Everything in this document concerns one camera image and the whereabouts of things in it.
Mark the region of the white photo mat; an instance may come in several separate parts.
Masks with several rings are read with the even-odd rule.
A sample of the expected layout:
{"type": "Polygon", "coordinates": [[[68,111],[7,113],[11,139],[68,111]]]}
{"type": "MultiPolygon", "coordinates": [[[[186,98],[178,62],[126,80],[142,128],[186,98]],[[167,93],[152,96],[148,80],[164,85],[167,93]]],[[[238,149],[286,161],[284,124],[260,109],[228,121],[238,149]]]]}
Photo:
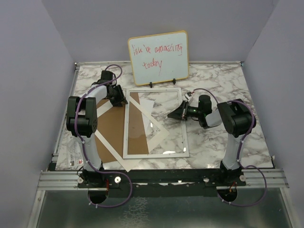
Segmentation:
{"type": "MultiPolygon", "coordinates": [[[[140,105],[139,98],[132,98],[130,104],[125,105],[125,117],[124,117],[124,137],[123,137],[123,155],[120,156],[115,149],[109,144],[109,142],[96,130],[95,139],[98,155],[102,162],[108,166],[110,165],[121,165],[123,169],[129,171],[142,160],[150,159],[152,157],[152,151],[160,145],[168,136],[169,132],[163,128],[163,126],[156,120],[152,118],[152,114],[149,114],[140,105]],[[129,107],[130,104],[140,110],[150,121],[149,123],[144,123],[146,140],[148,144],[149,153],[129,155],[128,154],[128,128],[129,128],[129,107]]],[[[97,117],[109,110],[109,104],[106,104],[105,108],[97,108],[97,117]]]]}

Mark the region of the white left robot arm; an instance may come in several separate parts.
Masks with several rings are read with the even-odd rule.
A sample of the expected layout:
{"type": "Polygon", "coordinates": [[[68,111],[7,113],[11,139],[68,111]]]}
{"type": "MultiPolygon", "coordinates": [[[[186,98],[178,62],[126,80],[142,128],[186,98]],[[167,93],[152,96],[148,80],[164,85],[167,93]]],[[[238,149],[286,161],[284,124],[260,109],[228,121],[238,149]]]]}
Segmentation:
{"type": "Polygon", "coordinates": [[[92,171],[88,181],[98,188],[104,184],[105,176],[95,143],[95,132],[98,126],[97,104],[109,100],[111,107],[122,107],[127,104],[123,90],[117,84],[116,75],[103,70],[101,77],[92,83],[88,92],[81,96],[70,96],[67,101],[66,128],[76,138],[84,159],[83,169],[92,171]]]}

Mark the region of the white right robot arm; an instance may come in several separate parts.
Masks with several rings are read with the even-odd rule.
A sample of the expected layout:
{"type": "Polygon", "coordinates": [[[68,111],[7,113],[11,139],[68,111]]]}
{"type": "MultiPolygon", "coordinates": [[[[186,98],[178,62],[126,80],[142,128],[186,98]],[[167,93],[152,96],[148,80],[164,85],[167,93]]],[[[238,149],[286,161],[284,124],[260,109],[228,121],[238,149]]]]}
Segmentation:
{"type": "Polygon", "coordinates": [[[222,185],[228,186],[235,181],[236,177],[233,171],[242,168],[242,146],[245,138],[252,132],[257,123],[253,111],[241,99],[218,103],[217,109],[213,111],[211,98],[208,95],[199,96],[197,107],[190,105],[190,93],[186,94],[186,98],[187,100],[167,114],[167,117],[181,121],[194,117],[204,129],[224,125],[228,133],[228,144],[220,164],[220,168],[224,171],[218,174],[218,180],[222,185]]]}

